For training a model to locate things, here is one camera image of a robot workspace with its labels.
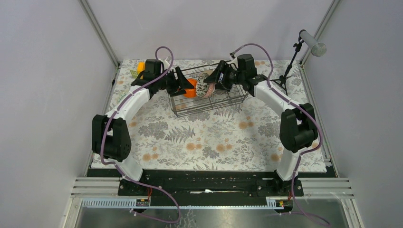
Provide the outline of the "beige bowl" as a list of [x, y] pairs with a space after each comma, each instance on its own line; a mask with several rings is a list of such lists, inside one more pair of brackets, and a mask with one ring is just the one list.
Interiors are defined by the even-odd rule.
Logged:
[[208, 73], [202, 73], [201, 75], [200, 75], [200, 79], [201, 79], [201, 81], [204, 81], [206, 78], [208, 78], [210, 76], [210, 74], [208, 74]]

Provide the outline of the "pink speckled bowl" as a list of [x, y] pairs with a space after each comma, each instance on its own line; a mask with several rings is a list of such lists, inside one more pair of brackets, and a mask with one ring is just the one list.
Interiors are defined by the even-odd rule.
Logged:
[[206, 83], [203, 79], [199, 78], [196, 83], [196, 96], [198, 98], [211, 97], [215, 91], [215, 83]]

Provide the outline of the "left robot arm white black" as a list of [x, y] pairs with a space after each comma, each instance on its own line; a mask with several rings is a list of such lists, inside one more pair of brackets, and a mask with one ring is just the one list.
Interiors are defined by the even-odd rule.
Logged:
[[114, 165], [135, 195], [147, 191], [147, 183], [141, 178], [143, 169], [130, 157], [131, 137], [129, 124], [140, 108], [160, 90], [171, 96], [186, 94], [195, 85], [189, 82], [177, 66], [166, 60], [148, 59], [137, 78], [132, 82], [126, 98], [104, 115], [92, 120], [92, 151], [101, 157], [104, 165]]

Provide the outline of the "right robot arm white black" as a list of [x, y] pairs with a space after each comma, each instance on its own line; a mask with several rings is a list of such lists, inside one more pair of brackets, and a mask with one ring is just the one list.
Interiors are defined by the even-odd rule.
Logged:
[[240, 85], [280, 117], [279, 138], [284, 151], [276, 169], [279, 179], [273, 181], [272, 188], [277, 195], [286, 195], [292, 187], [290, 180], [297, 176], [301, 155], [319, 136], [313, 106], [295, 102], [277, 90], [267, 76], [258, 73], [251, 54], [239, 55], [231, 62], [221, 60], [204, 83], [215, 84], [218, 89], [224, 90]]

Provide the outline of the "orange bowl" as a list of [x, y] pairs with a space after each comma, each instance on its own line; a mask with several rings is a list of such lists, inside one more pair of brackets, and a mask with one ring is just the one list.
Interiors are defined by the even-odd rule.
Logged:
[[185, 89], [185, 94], [184, 96], [187, 98], [195, 98], [196, 95], [196, 85], [197, 85], [197, 80], [194, 78], [189, 78], [188, 81], [191, 83], [193, 88], [191, 89]]

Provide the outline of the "orange yellow block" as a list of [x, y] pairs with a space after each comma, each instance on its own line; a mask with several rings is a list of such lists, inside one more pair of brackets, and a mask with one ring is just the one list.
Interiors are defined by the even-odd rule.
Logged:
[[138, 63], [137, 68], [136, 68], [136, 73], [140, 74], [141, 72], [143, 72], [145, 70], [145, 62], [141, 61]]

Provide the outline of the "black microphone tripod stand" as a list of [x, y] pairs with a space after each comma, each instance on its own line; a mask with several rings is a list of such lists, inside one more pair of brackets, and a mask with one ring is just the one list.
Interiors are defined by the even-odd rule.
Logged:
[[275, 84], [277, 84], [280, 88], [282, 88], [285, 92], [286, 95], [288, 95], [288, 89], [287, 89], [287, 79], [290, 78], [290, 76], [288, 76], [290, 70], [292, 69], [292, 65], [294, 63], [294, 60], [297, 56], [297, 54], [300, 52], [302, 45], [303, 45], [304, 41], [302, 38], [298, 39], [298, 43], [295, 43], [293, 45], [293, 47], [295, 48], [295, 53], [290, 61], [290, 63], [288, 64], [285, 72], [283, 75], [280, 75], [277, 79], [272, 79], [271, 82], [274, 82]]

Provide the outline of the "floral patterned table mat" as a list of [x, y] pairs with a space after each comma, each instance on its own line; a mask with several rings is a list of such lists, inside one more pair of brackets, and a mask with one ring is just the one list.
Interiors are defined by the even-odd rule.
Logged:
[[[123, 60], [109, 109], [134, 81], [129, 70], [142, 60]], [[288, 95], [309, 102], [298, 62], [287, 79]], [[248, 95], [242, 104], [177, 117], [166, 91], [141, 107], [129, 124], [130, 157], [144, 169], [273, 171], [282, 158], [280, 118], [264, 102]], [[326, 172], [321, 150], [302, 156], [299, 172]]]

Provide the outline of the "silver microphone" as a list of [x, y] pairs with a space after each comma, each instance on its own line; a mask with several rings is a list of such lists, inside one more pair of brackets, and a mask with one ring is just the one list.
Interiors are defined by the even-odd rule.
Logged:
[[311, 50], [311, 54], [316, 57], [322, 57], [326, 52], [327, 48], [324, 43], [317, 41], [311, 34], [306, 30], [301, 30], [299, 32], [299, 37], [307, 44]]

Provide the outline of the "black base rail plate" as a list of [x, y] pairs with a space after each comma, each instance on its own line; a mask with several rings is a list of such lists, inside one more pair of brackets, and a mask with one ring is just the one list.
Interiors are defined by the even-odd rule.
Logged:
[[263, 206], [278, 197], [278, 206], [291, 205], [292, 195], [303, 196], [299, 180], [281, 181], [273, 171], [144, 170], [137, 184], [115, 169], [89, 169], [91, 178], [118, 178], [118, 196], [139, 196], [152, 206]]

